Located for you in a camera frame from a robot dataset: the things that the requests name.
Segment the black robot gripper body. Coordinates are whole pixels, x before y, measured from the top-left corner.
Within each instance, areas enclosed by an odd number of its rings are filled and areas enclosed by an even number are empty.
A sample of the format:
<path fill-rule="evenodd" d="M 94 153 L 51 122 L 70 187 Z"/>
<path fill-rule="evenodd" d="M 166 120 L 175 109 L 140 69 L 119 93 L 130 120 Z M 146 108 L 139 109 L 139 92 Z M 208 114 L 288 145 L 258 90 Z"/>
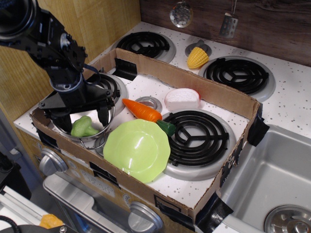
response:
<path fill-rule="evenodd" d="M 111 110 L 114 108 L 113 92 L 100 82 L 80 81 L 73 84 L 52 84 L 54 91 L 42 100 L 38 107 L 49 113 L 63 115 L 90 110 Z"/>

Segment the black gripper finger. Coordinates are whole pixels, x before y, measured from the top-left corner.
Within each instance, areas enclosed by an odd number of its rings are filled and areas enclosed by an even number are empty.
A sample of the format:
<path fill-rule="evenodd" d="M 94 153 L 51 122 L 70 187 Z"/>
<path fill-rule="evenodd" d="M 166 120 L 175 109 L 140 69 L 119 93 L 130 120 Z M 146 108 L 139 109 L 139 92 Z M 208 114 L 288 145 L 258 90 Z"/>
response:
<path fill-rule="evenodd" d="M 109 123 L 109 109 L 107 106 L 102 106 L 97 109 L 97 115 L 103 126 L 106 126 Z"/>
<path fill-rule="evenodd" d="M 52 115 L 51 120 L 57 128 L 62 129 L 63 131 L 67 133 L 71 132 L 72 123 L 71 123 L 70 115 L 66 115 L 66 116 Z"/>

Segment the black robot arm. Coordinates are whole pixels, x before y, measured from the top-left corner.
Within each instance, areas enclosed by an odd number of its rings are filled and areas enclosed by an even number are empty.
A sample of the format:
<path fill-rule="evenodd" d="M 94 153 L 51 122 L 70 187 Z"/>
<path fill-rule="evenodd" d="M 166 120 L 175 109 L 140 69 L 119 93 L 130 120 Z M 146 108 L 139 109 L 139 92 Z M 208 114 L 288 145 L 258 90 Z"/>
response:
<path fill-rule="evenodd" d="M 112 92 L 100 86 L 100 74 L 92 82 L 85 80 L 85 69 L 98 73 L 85 64 L 85 48 L 78 46 L 64 26 L 41 9 L 37 1 L 0 2 L 0 44 L 27 52 L 46 71 L 54 92 L 39 103 L 39 108 L 56 126 L 70 132 L 70 115 L 91 110 L 97 111 L 103 126 L 110 123 Z"/>

